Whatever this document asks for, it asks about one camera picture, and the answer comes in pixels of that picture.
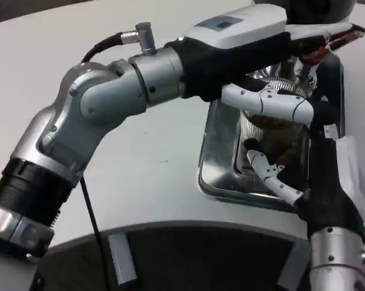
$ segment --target display screen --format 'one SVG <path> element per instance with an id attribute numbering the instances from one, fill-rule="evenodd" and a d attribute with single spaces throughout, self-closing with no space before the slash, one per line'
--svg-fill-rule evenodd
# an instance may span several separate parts
<path id="1" fill-rule="evenodd" d="M 227 28 L 230 25 L 232 25 L 231 22 L 223 21 L 223 22 L 220 22 L 216 27 L 219 27 L 219 28 Z"/>

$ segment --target black rubber sleeve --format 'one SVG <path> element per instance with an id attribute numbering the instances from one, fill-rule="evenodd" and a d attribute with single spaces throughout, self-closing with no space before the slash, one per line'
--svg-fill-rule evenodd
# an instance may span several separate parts
<path id="1" fill-rule="evenodd" d="M 245 141 L 243 141 L 243 146 L 246 152 L 248 152 L 249 150 L 256 150 L 257 152 L 263 153 L 261 143 L 255 138 L 246 139 Z"/>
<path id="2" fill-rule="evenodd" d="M 329 125 L 336 123 L 340 116 L 336 106 L 326 101 L 308 100 L 313 107 L 312 125 Z"/>
<path id="3" fill-rule="evenodd" d="M 186 84 L 184 97 L 200 96 L 209 102 L 221 97 L 223 85 L 289 59 L 292 55 L 290 45 L 290 34 L 284 32 L 230 49 L 212 47 L 192 38 L 170 42 L 166 47 L 172 47 L 181 60 L 182 81 Z"/>
<path id="4" fill-rule="evenodd" d="M 308 237 L 325 227 L 343 227 L 359 234 L 365 242 L 364 222 L 340 184 L 334 140 L 312 143 L 309 169 L 309 200 L 295 204 L 300 218 L 307 222 Z"/>
<path id="5" fill-rule="evenodd" d="M 0 206 L 48 227 L 72 191 L 67 180 L 20 159 L 11 159 L 2 174 Z"/>

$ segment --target metal drip tray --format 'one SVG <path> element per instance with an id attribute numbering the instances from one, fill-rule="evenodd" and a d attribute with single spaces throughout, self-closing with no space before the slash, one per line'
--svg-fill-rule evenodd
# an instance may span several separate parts
<path id="1" fill-rule="evenodd" d="M 217 199 L 282 211 L 294 209 L 269 193 L 253 170 L 236 167 L 240 137 L 240 110 L 220 101 L 211 103 L 199 164 L 199 185 Z"/>
<path id="2" fill-rule="evenodd" d="M 318 94 L 313 98 L 320 99 L 324 96 L 338 107 L 340 120 L 336 126 L 341 137 L 344 135 L 344 87 L 340 60 L 335 55 L 327 57 L 319 65 L 315 77 L 318 80 Z M 246 123 L 244 117 L 248 118 L 241 114 L 239 109 L 227 106 L 219 100 L 211 103 L 199 160 L 199 186 L 206 194 L 223 201 L 294 212 L 294 208 L 268 191 L 243 160 L 245 154 L 241 140 L 246 138 L 245 133 L 248 130 L 252 132 L 252 125 Z M 265 138 L 258 131 L 254 132 L 255 138 Z M 300 177 L 307 178 L 307 162 L 303 164 L 303 153 L 308 153 L 309 150 L 308 145 L 305 145 L 305 139 L 308 140 L 308 144 L 309 134 L 305 136 L 301 131 L 297 142 L 299 151 L 294 155 L 294 161 L 285 168 L 285 171 L 288 170 L 287 176 L 281 177 L 282 181 L 296 189 L 303 186 L 293 183 L 300 181 Z"/>

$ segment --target silver robotic arm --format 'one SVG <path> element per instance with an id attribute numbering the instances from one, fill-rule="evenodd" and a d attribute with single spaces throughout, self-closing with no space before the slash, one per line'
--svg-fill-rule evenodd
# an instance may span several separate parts
<path id="1" fill-rule="evenodd" d="M 100 141 L 127 117 L 148 107 L 200 96 L 307 125 L 331 124 L 327 112 L 333 111 L 327 104 L 312 104 L 296 95 L 284 98 L 290 93 L 243 80 L 249 72 L 292 56 L 317 65 L 330 50 L 362 36 L 364 29 L 333 24 L 308 25 L 303 30 L 302 25 L 286 21 L 281 7 L 253 5 L 200 22 L 157 50 L 150 24 L 143 23 L 116 36 L 120 44 L 139 42 L 143 54 L 109 65 L 86 61 L 70 69 L 56 100 L 33 118 L 3 171 L 0 254 L 21 259 L 26 254 L 43 256 L 60 207 Z M 260 177 L 269 188 L 278 188 L 276 193 L 284 193 L 288 203 L 295 205 L 303 196 L 279 184 L 275 173 L 281 166 L 266 163 L 264 153 L 250 150 L 248 156 L 259 175 L 270 172 Z"/>

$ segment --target silver joint housing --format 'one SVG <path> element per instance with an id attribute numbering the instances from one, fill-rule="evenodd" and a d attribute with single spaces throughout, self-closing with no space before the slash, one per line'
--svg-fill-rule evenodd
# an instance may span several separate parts
<path id="1" fill-rule="evenodd" d="M 43 255 L 54 234 L 51 228 L 0 207 L 0 239 L 23 248 L 25 252 Z"/>
<path id="2" fill-rule="evenodd" d="M 341 227 L 326 227 L 310 238 L 312 291 L 365 291 L 362 238 Z"/>

